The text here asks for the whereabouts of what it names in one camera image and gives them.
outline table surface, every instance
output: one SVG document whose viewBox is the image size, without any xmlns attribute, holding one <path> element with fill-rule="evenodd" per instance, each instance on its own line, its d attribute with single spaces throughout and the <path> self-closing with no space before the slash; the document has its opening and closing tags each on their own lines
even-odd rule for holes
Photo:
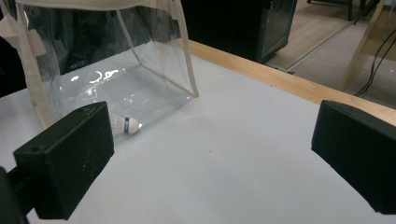
<svg viewBox="0 0 396 224">
<path fill-rule="evenodd" d="M 395 223 L 310 149 L 320 98 L 393 110 L 197 43 L 191 51 L 200 97 L 118 144 L 69 223 Z M 241 76 L 252 71 L 261 81 Z M 12 151 L 41 130 L 26 91 L 0 98 L 0 127 L 10 170 Z"/>
</svg>

